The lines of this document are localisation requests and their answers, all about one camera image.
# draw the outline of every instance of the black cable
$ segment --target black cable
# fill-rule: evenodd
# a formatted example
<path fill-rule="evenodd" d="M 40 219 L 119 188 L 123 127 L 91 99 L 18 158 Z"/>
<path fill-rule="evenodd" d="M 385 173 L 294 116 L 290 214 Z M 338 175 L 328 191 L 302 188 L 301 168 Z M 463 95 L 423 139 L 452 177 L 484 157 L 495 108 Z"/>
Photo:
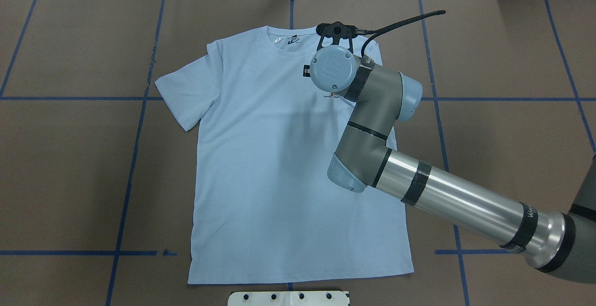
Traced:
<path fill-rule="evenodd" d="M 386 34 L 388 32 L 390 32 L 391 30 L 395 30 L 399 27 L 402 26 L 406 26 L 407 24 L 413 23 L 413 22 L 418 22 L 420 20 L 423 20 L 426 17 L 431 17 L 431 16 L 435 16 L 435 15 L 443 15 L 445 13 L 444 10 L 438 10 L 438 11 L 433 11 L 432 13 L 427 13 L 424 15 L 420 15 L 417 17 L 412 17 L 412 18 L 408 18 L 407 20 L 403 20 L 397 23 L 393 23 L 389 26 L 380 28 L 378 30 L 368 30 L 366 31 L 366 34 L 372 34 L 372 36 L 370 36 L 365 42 L 364 45 L 362 45 L 362 49 L 360 50 L 360 56 L 362 58 L 364 58 L 364 50 L 366 49 L 366 46 L 368 45 L 368 43 L 370 43 L 373 39 L 381 36 L 382 34 Z"/>

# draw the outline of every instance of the blue tape line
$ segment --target blue tape line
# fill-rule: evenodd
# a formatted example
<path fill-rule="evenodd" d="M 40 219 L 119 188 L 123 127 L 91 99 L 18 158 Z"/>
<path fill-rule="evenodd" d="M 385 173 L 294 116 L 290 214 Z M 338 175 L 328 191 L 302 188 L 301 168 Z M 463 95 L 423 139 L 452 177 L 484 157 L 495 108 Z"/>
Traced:
<path fill-rule="evenodd" d="M 422 5 L 422 0 L 418 0 L 420 6 L 420 15 L 424 14 L 424 7 Z M 426 47 L 426 60 L 428 62 L 428 74 L 430 74 L 430 85 L 433 90 L 433 101 L 434 101 L 434 113 L 437 117 L 437 124 L 439 126 L 439 140 L 441 142 L 441 150 L 443 153 L 443 165 L 445 166 L 445 171 L 449 172 L 449 162 L 447 161 L 447 151 L 445 149 L 445 138 L 443 137 L 443 124 L 441 123 L 441 116 L 439 113 L 439 100 L 437 97 L 437 89 L 434 84 L 434 71 L 433 71 L 433 64 L 432 60 L 430 60 L 430 47 L 428 45 L 428 34 L 426 33 L 426 23 L 424 20 L 422 22 L 422 32 L 424 34 L 424 46 Z"/>
<path fill-rule="evenodd" d="M 420 15 L 424 14 L 424 7 L 422 0 L 418 0 L 420 6 Z M 445 171 L 449 172 L 449 161 L 447 160 L 447 149 L 445 147 L 445 138 L 443 136 L 443 124 L 441 123 L 441 116 L 439 111 L 439 98 L 437 95 L 437 88 L 434 83 L 434 71 L 433 71 L 433 63 L 430 59 L 430 46 L 428 44 L 428 33 L 426 31 L 426 22 L 422 20 L 422 32 L 424 35 L 424 46 L 426 47 L 426 59 L 428 60 L 428 74 L 430 75 L 430 85 L 433 90 L 433 102 L 434 102 L 434 112 L 437 117 L 437 125 L 439 126 L 439 139 L 441 143 L 441 152 L 443 153 L 443 166 L 445 166 Z M 455 232 L 455 244 L 457 245 L 458 250 L 458 262 L 460 263 L 460 276 L 461 276 L 461 285 L 464 291 L 464 301 L 466 306 L 470 306 L 470 296 L 468 295 L 468 282 L 466 280 L 466 270 L 464 268 L 464 257 L 461 253 L 461 243 L 460 243 L 460 232 L 456 225 L 453 225 L 454 232 Z"/>
<path fill-rule="evenodd" d="M 294 0 L 290 0 L 290 30 L 294 29 Z"/>
<path fill-rule="evenodd" d="M 120 256 L 157 256 L 157 251 L 120 251 Z"/>
<path fill-rule="evenodd" d="M 169 250 L 164 250 L 164 251 L 162 252 L 162 256 L 177 256 L 177 255 L 178 255 L 177 253 L 175 253 L 175 252 L 171 252 L 171 251 L 169 251 Z"/>
<path fill-rule="evenodd" d="M 149 65 L 149 73 L 147 74 L 147 87 L 145 88 L 145 95 L 143 96 L 143 105 L 141 107 L 141 115 L 139 118 L 139 125 L 136 129 L 135 146 L 132 151 L 132 161 L 130 162 L 130 172 L 128 173 L 128 182 L 126 184 L 126 194 L 124 197 L 124 205 L 122 207 L 122 216 L 120 219 L 120 228 L 118 230 L 118 239 L 116 241 L 115 250 L 120 251 L 122 245 L 122 236 L 124 235 L 124 226 L 126 223 L 126 212 L 128 211 L 128 202 L 130 200 L 130 190 L 132 189 L 132 175 L 135 171 L 136 156 L 139 151 L 139 140 L 141 138 L 141 129 L 143 127 L 143 121 L 145 119 L 145 109 L 147 108 L 147 98 L 149 96 L 149 88 L 151 87 L 151 76 L 153 74 L 153 65 L 155 64 L 155 55 L 157 52 L 157 43 L 159 41 L 159 32 L 162 27 L 163 7 L 166 0 L 162 0 L 161 7 L 159 9 L 159 17 L 157 18 L 157 27 L 155 30 L 155 42 L 153 43 L 153 53 L 151 54 L 151 64 Z M 118 268 L 118 253 L 114 256 L 114 262 L 112 264 L 112 272 L 110 275 L 110 284 L 108 285 L 108 293 L 106 298 L 106 306 L 111 304 L 111 296 L 114 291 L 115 274 Z"/>
<path fill-rule="evenodd" d="M 462 249 L 462 250 L 452 250 L 452 249 L 439 249 L 435 250 L 435 255 L 458 255 L 461 253 L 462 255 L 507 255 L 513 254 L 505 249 Z"/>
<path fill-rule="evenodd" d="M 115 251 L 0 250 L 2 256 L 113 256 Z"/>
<path fill-rule="evenodd" d="M 460 229 L 456 225 L 453 225 L 453 231 L 455 234 L 455 246 L 457 247 L 457 259 L 460 263 L 460 276 L 461 276 L 461 285 L 464 289 L 464 302 L 466 306 L 470 306 L 470 294 L 468 293 L 468 281 L 466 279 L 466 268 L 464 268 L 464 254 L 461 250 L 461 241 L 460 241 Z"/>
<path fill-rule="evenodd" d="M 438 97 L 440 102 L 574 102 L 575 98 Z"/>
<path fill-rule="evenodd" d="M 586 133 L 588 134 L 588 139 L 590 140 L 590 145 L 592 145 L 592 151 L 596 153 L 596 145 L 594 145 L 594 138 L 592 138 L 592 131 L 588 125 L 588 121 L 586 120 L 586 115 L 583 113 L 582 103 L 579 101 L 579 94 L 577 94 L 577 88 L 575 88 L 575 83 L 573 82 L 573 76 L 571 75 L 571 70 L 569 70 L 569 65 L 567 64 L 567 58 L 565 57 L 565 52 L 562 49 L 561 41 L 559 40 L 557 28 L 555 27 L 555 22 L 553 20 L 553 14 L 551 13 L 551 6 L 549 4 L 549 0 L 544 0 L 544 4 L 547 7 L 547 13 L 549 14 L 549 20 L 551 22 L 551 28 L 553 28 L 553 35 L 555 36 L 555 41 L 557 41 L 557 46 L 559 49 L 559 53 L 561 54 L 562 63 L 565 66 L 565 70 L 567 72 L 567 77 L 569 78 L 569 83 L 571 84 L 571 89 L 573 90 L 573 95 L 575 96 L 575 100 L 577 102 L 577 108 L 579 108 L 579 113 L 582 116 L 583 126 L 586 129 Z"/>
<path fill-rule="evenodd" d="M 0 256 L 157 256 L 157 251 L 0 250 Z"/>
<path fill-rule="evenodd" d="M 139 101 L 145 100 L 143 96 L 0 96 L 0 100 L 13 101 Z M 161 96 L 148 96 L 147 101 L 163 101 Z"/>
<path fill-rule="evenodd" d="M 27 15 L 27 18 L 25 19 L 25 24 L 23 25 L 23 29 L 21 30 L 21 35 L 19 35 L 19 40 L 17 41 L 17 46 L 14 48 L 13 57 L 11 58 L 10 63 L 8 64 L 8 69 L 6 70 L 6 75 L 4 75 L 4 81 L 2 83 L 2 87 L 0 87 L 0 96 L 2 96 L 2 94 L 4 94 L 4 89 L 6 89 L 6 84 L 8 83 L 8 78 L 10 77 L 10 73 L 13 70 L 14 61 L 15 61 L 15 59 L 17 59 L 17 53 L 19 53 L 19 48 L 21 47 L 21 42 L 23 41 L 23 37 L 25 36 L 25 31 L 27 30 L 27 26 L 29 25 L 29 21 L 31 20 L 31 15 L 34 13 L 36 3 L 37 3 L 37 0 L 34 0 L 31 3 L 29 13 Z"/>

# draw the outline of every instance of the silver metal tube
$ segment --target silver metal tube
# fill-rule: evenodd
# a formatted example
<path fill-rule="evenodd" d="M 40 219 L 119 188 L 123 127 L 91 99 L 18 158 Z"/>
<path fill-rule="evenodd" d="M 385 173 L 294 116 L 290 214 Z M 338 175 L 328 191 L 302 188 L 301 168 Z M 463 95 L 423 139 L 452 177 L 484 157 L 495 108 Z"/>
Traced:
<path fill-rule="evenodd" d="M 392 151 L 377 189 L 404 199 L 419 168 L 419 160 Z M 534 268 L 549 263 L 564 236 L 564 220 L 558 212 L 542 213 L 438 168 L 431 168 L 415 207 L 445 217 L 498 245 L 509 243 L 522 225 L 524 214 L 538 214 L 538 225 L 525 246 L 526 261 Z"/>

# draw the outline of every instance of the t-shirt hem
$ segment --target t-shirt hem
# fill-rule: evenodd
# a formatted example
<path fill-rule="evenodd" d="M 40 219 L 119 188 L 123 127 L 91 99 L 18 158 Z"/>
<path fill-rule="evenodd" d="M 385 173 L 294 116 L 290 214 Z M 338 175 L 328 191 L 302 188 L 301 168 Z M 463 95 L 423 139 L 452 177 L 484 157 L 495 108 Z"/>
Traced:
<path fill-rule="evenodd" d="M 297 272 L 296 274 L 284 274 L 283 276 L 268 275 L 266 279 L 251 278 L 249 279 L 213 279 L 209 277 L 203 278 L 188 278 L 188 284 L 192 285 L 243 285 L 243 284 L 283 284 L 283 283 L 297 283 L 302 281 L 319 281 L 332 279 L 367 279 L 367 278 L 383 278 L 391 276 L 402 276 L 413 272 L 413 265 L 400 266 L 394 270 L 382 270 L 379 272 L 361 272 L 354 274 L 351 272 L 328 272 L 316 275 L 308 272 Z"/>

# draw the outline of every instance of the light blue t-shirt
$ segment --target light blue t-shirt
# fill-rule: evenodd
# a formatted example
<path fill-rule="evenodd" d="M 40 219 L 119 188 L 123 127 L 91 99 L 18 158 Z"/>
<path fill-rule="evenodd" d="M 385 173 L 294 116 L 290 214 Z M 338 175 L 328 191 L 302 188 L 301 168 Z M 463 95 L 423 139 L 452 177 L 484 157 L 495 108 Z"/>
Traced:
<path fill-rule="evenodd" d="M 353 40 L 354 53 L 365 40 Z M 404 204 L 326 176 L 353 104 L 302 76 L 318 41 L 314 27 L 256 28 L 207 45 L 206 56 L 156 81 L 185 130 L 201 121 L 188 283 L 413 271 Z M 376 42 L 366 52 L 381 64 Z"/>

